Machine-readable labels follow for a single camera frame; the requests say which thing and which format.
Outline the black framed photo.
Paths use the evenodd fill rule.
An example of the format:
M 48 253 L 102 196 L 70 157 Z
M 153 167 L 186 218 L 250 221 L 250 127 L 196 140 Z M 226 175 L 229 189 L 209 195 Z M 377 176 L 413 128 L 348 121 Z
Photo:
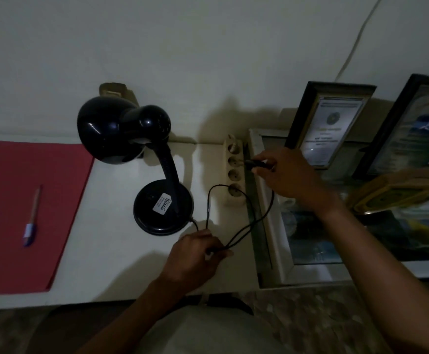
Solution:
M 365 150 L 352 177 L 377 176 L 429 164 L 429 76 L 412 74 Z

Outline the white framed picture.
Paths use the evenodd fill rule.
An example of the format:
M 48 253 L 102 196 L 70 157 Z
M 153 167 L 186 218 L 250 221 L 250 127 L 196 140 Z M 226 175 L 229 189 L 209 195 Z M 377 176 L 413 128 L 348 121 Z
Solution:
M 357 218 L 417 278 L 429 279 L 429 202 Z M 276 195 L 252 239 L 261 288 L 351 280 L 320 221 L 294 199 Z

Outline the person's left hand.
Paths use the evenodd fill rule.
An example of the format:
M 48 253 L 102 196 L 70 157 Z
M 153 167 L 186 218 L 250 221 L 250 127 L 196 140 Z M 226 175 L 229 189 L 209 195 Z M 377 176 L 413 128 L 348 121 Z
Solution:
M 208 229 L 184 235 L 173 245 L 159 278 L 184 294 L 198 289 L 219 266 L 208 264 L 213 249 L 226 248 Z

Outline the beige wall socket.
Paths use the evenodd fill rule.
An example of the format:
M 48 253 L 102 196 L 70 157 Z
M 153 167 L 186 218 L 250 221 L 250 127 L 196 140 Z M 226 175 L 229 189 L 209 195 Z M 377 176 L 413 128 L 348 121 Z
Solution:
M 111 96 L 126 99 L 127 86 L 124 83 L 107 82 L 99 85 L 100 96 Z

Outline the black desk lamp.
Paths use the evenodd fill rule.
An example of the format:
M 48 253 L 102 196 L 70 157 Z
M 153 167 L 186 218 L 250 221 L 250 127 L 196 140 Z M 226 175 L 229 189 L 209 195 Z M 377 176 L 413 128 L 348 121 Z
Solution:
M 149 182 L 135 197 L 133 216 L 142 230 L 169 236 L 188 225 L 194 200 L 178 177 L 168 145 L 171 120 L 162 108 L 137 106 L 112 96 L 94 97 L 78 112 L 77 130 L 88 153 L 106 164 L 141 158 L 147 148 L 155 153 L 165 179 Z

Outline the person's right hand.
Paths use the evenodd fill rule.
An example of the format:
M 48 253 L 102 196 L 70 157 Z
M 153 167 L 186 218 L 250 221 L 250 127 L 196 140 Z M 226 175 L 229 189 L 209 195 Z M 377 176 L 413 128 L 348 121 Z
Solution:
M 326 214 L 339 198 L 322 181 L 303 157 L 300 149 L 286 147 L 265 150 L 253 157 L 276 172 L 278 181 L 265 184 L 280 196 L 294 198 L 301 206 L 318 216 Z

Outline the gold ornate frame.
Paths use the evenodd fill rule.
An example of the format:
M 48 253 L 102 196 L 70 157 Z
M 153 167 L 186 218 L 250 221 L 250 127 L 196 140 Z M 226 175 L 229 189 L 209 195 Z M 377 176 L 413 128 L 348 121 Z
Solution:
M 384 174 L 353 190 L 346 198 L 354 214 L 410 207 L 429 200 L 429 167 Z

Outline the pen with blue cap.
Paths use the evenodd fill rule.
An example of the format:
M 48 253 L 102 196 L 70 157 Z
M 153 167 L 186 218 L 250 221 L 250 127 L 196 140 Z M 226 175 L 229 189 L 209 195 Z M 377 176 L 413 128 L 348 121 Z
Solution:
M 25 226 L 23 233 L 23 246 L 29 247 L 34 243 L 35 236 L 37 233 L 37 215 L 39 212 L 39 205 L 41 200 L 41 194 L 43 190 L 43 184 L 40 184 L 37 190 L 35 191 L 32 208 L 30 211 L 29 221 Z

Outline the beige power strip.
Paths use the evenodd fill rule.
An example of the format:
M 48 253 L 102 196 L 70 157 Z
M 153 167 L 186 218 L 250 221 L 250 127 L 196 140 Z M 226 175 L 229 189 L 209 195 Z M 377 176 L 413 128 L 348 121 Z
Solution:
M 241 207 L 246 203 L 246 178 L 243 143 L 229 134 L 223 143 L 222 180 L 223 201 L 227 207 Z

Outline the person's right forearm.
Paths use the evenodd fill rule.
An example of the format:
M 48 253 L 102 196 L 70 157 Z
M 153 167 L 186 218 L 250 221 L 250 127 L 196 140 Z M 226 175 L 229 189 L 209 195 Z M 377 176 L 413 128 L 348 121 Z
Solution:
M 344 206 L 314 209 L 395 354 L 429 354 L 429 290 Z

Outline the red paper folder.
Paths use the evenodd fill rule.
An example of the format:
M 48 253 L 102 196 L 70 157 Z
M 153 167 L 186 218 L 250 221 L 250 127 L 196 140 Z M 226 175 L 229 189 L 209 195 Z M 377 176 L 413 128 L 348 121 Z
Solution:
M 93 163 L 81 144 L 0 141 L 0 295 L 51 289 Z M 24 247 L 40 184 L 37 233 Z

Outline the person's white shirt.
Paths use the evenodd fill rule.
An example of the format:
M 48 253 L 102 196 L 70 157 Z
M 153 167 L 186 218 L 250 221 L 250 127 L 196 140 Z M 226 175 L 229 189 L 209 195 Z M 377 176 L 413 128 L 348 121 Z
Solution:
M 133 354 L 290 354 L 256 317 L 239 309 L 187 306 L 159 320 Z

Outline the person's left forearm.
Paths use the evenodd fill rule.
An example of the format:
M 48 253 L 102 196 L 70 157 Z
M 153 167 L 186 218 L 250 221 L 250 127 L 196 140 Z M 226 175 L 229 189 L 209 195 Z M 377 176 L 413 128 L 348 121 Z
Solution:
M 129 354 L 163 315 L 205 282 L 206 277 L 194 272 L 163 272 L 128 309 L 75 354 Z

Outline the black framed certificate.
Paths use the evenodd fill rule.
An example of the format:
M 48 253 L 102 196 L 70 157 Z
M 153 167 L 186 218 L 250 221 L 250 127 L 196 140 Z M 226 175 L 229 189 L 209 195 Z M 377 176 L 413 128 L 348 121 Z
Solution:
M 300 149 L 309 165 L 327 170 L 376 88 L 309 81 L 284 146 Z

